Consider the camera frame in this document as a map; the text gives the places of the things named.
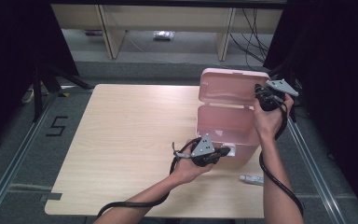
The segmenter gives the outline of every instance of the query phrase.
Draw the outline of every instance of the finger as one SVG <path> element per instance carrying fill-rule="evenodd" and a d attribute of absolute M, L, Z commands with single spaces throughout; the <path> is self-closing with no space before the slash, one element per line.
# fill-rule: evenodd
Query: finger
<path fill-rule="evenodd" d="M 287 107 L 287 116 L 289 117 L 289 114 L 290 114 L 290 110 L 292 110 L 292 106 L 293 106 L 293 104 L 295 103 L 294 101 L 293 101 L 293 98 L 290 96 L 290 95 L 288 95 L 288 94 L 285 94 L 284 95 L 285 96 L 285 98 L 284 98 L 284 104 L 286 105 L 286 107 Z"/>
<path fill-rule="evenodd" d="M 187 139 L 186 144 L 189 143 L 190 141 L 192 141 L 192 139 Z M 191 148 L 193 147 L 193 144 L 188 145 L 183 152 L 190 152 Z"/>
<path fill-rule="evenodd" d="M 211 163 L 204 167 L 200 167 L 200 169 L 201 169 L 202 173 L 204 174 L 204 173 L 210 172 L 212 170 L 213 166 L 214 166 L 214 164 Z"/>
<path fill-rule="evenodd" d="M 254 111 L 260 111 L 260 110 L 261 110 L 260 102 L 257 100 L 257 98 L 255 98 L 255 100 L 254 100 Z"/>

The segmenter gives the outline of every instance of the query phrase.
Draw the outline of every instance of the floor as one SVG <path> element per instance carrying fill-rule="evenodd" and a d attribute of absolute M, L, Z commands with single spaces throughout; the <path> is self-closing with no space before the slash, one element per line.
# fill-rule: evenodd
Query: floor
<path fill-rule="evenodd" d="M 177 32 L 174 33 L 171 41 L 156 41 L 151 31 L 129 31 L 118 57 L 111 60 L 108 58 L 101 36 L 85 35 L 81 30 L 62 30 L 62 32 L 81 78 L 92 84 L 119 83 L 120 80 L 123 83 L 129 81 L 138 83 L 141 82 L 140 79 L 148 79 L 149 74 L 153 75 L 153 66 L 160 69 L 161 66 L 169 65 L 167 76 L 182 76 L 183 79 L 189 80 L 188 83 L 194 83 L 194 80 L 199 78 L 194 77 L 193 74 L 198 73 L 201 65 L 220 68 L 247 66 L 256 71 L 266 71 L 260 61 L 241 50 L 232 39 L 228 45 L 226 60 L 219 62 L 213 34 Z M 253 42 L 254 46 L 248 46 L 245 38 L 249 39 L 249 35 L 235 34 L 234 38 L 245 49 L 263 59 L 264 54 L 257 42 Z M 260 35 L 259 39 L 265 45 L 263 48 L 267 48 L 272 35 Z M 186 67 L 188 74 L 181 74 L 182 70 L 174 70 L 182 65 Z M 145 71 L 145 74 L 134 75 L 138 79 L 135 77 L 131 79 L 131 73 L 134 71 Z M 61 80 L 61 84 L 71 85 L 65 80 Z M 30 97 L 30 94 L 31 92 L 28 92 L 24 100 Z M 76 132 L 76 125 L 81 120 L 90 95 L 90 91 L 74 92 L 69 97 L 71 101 L 68 101 L 68 97 L 56 97 L 51 103 L 54 109 L 46 114 L 40 127 L 35 127 L 30 119 L 33 116 L 32 101 L 19 108 L 13 115 L 12 121 L 0 134 L 0 139 L 3 139 L 0 145 L 0 181 L 7 173 L 7 167 L 11 167 L 12 158 L 18 155 L 18 149 L 27 147 L 23 140 L 28 136 L 29 130 L 36 129 L 38 134 L 31 139 L 31 149 L 24 149 L 23 160 L 17 170 L 14 170 L 15 175 L 8 180 L 7 194 L 0 202 L 0 223 L 35 223 L 36 220 L 38 223 L 92 222 L 93 217 L 55 217 L 44 213 L 46 198 L 60 171 L 66 150 L 71 143 L 71 136 Z M 50 98 L 51 95 L 44 96 L 46 105 Z M 67 117 L 61 120 L 65 122 L 63 125 L 66 127 L 62 137 L 48 138 L 50 133 L 55 132 L 50 128 L 53 120 L 62 115 Z M 293 179 L 293 185 L 298 189 L 298 198 L 305 203 L 306 210 L 309 211 L 305 219 L 309 223 L 358 223 L 358 201 L 334 160 L 326 156 L 328 148 L 308 117 L 306 109 L 299 108 L 297 117 L 297 123 L 293 127 L 288 127 L 284 133 L 284 138 L 290 142 L 290 147 L 286 146 L 286 151 L 282 152 L 282 159 L 291 165 L 287 168 L 288 173 L 298 177 Z M 294 140 L 297 131 L 306 139 L 305 146 L 301 141 Z M 301 159 L 308 154 L 311 155 L 313 163 L 307 164 Z M 318 185 L 315 183 L 321 179 L 317 177 L 315 179 L 315 176 L 309 172 L 310 167 L 315 172 L 315 166 L 316 172 L 323 176 L 324 183 L 320 184 L 322 189 L 315 187 Z M 334 200 L 332 202 L 324 200 L 321 190 L 330 193 Z M 332 203 L 330 204 L 332 206 L 336 203 L 337 210 L 333 209 L 331 212 L 328 209 L 329 203 Z M 263 223 L 263 220 L 249 219 L 246 223 Z"/>

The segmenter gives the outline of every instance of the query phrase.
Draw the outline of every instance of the cable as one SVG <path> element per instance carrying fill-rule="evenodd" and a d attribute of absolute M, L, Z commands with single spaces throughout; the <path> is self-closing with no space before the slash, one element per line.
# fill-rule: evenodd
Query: cable
<path fill-rule="evenodd" d="M 259 62 L 261 62 L 261 63 L 264 62 L 263 59 L 257 57 L 257 55 L 253 54 L 251 51 L 249 51 L 248 49 L 245 49 L 241 44 L 239 44 L 232 34 L 230 34 L 230 36 L 231 36 L 232 40 L 234 41 L 234 43 L 238 46 L 238 48 L 240 48 L 241 50 L 243 50 L 247 54 L 251 55 L 252 57 L 254 57 Z"/>
<path fill-rule="evenodd" d="M 200 137 L 199 138 L 195 138 L 191 141 L 189 141 L 188 143 L 185 144 L 184 147 L 182 147 L 182 149 L 179 150 L 180 153 L 182 153 L 183 151 L 185 151 L 185 149 L 190 146 L 193 143 L 197 143 L 200 141 Z M 176 163 L 178 162 L 178 159 L 176 157 L 173 158 L 172 163 L 171 163 L 171 168 L 170 168 L 170 174 L 172 174 L 173 170 L 175 169 Z M 159 205 L 161 203 L 163 203 L 168 196 L 170 195 L 170 193 L 168 192 L 167 194 L 165 194 L 164 196 L 162 196 L 160 199 L 155 200 L 153 202 L 149 202 L 149 203 L 132 203 L 132 202 L 114 202 L 114 203 L 109 203 L 107 205 L 105 205 L 103 208 L 101 208 L 100 212 L 97 215 L 97 218 L 100 217 L 107 209 L 109 208 L 113 208 L 113 207 L 153 207 L 156 205 Z"/>
<path fill-rule="evenodd" d="M 241 35 L 242 35 L 242 37 L 243 37 L 247 42 L 250 42 L 250 40 L 248 40 L 248 38 L 247 38 L 243 33 L 241 33 Z M 255 47 L 255 48 L 260 48 L 260 46 L 257 46 L 256 44 L 254 44 L 254 43 L 252 43 L 252 42 L 250 42 L 250 44 L 251 44 L 253 47 Z"/>
<path fill-rule="evenodd" d="M 275 134 L 275 140 L 279 138 L 279 136 L 281 136 L 281 134 L 283 133 L 284 129 L 286 128 L 287 125 L 287 116 L 286 116 L 286 111 L 287 111 L 287 107 L 285 104 L 280 104 L 278 103 L 276 100 L 274 100 L 274 102 L 278 105 L 278 108 L 281 110 L 282 112 L 282 125 L 279 129 L 279 131 Z M 287 188 L 280 180 L 278 180 L 270 171 L 269 169 L 266 167 L 266 165 L 264 164 L 264 160 L 263 160 L 263 152 L 260 152 L 260 156 L 259 156 L 259 164 L 261 169 L 263 170 L 263 172 L 266 174 L 266 176 L 272 180 L 272 182 L 277 185 L 281 190 L 283 190 L 283 192 L 285 192 L 292 200 L 293 202 L 296 203 L 298 210 L 301 213 L 301 216 L 304 215 L 304 208 L 301 204 L 301 201 L 296 197 L 296 195 L 289 189 Z"/>
<path fill-rule="evenodd" d="M 249 25 L 249 27 L 250 27 L 250 29 L 251 29 L 251 31 L 252 31 L 252 32 L 251 32 L 251 38 L 249 39 L 249 42 L 252 40 L 252 36 L 254 35 L 254 36 L 255 36 L 255 39 L 256 39 L 256 41 L 257 41 L 257 43 L 258 43 L 258 48 L 260 49 L 260 53 L 262 54 L 262 56 L 263 56 L 263 58 L 264 58 L 264 55 L 267 56 L 267 53 L 264 52 L 264 50 L 265 50 L 265 49 L 268 50 L 269 48 L 268 48 L 266 45 L 264 45 L 264 44 L 260 41 L 260 39 L 258 38 L 257 23 L 256 23 L 256 20 L 257 20 L 257 9 L 254 8 L 254 25 L 253 25 L 253 26 L 252 26 L 252 24 L 250 23 L 250 21 L 249 21 L 249 19 L 248 19 L 248 16 L 246 15 L 244 9 L 242 9 L 242 13 L 243 13 L 243 16 L 245 17 L 246 21 L 248 22 L 248 25 Z"/>
<path fill-rule="evenodd" d="M 296 195 L 287 188 L 281 181 L 279 181 L 270 171 L 267 169 L 266 165 L 264 164 L 263 160 L 263 153 L 260 153 L 259 157 L 259 163 L 261 169 L 264 171 L 264 173 L 268 176 L 272 182 L 274 182 L 275 185 L 277 185 L 283 192 L 285 192 L 292 200 L 296 203 L 298 209 L 300 210 L 301 216 L 304 216 L 304 208 L 301 204 L 301 201 L 296 197 Z"/>

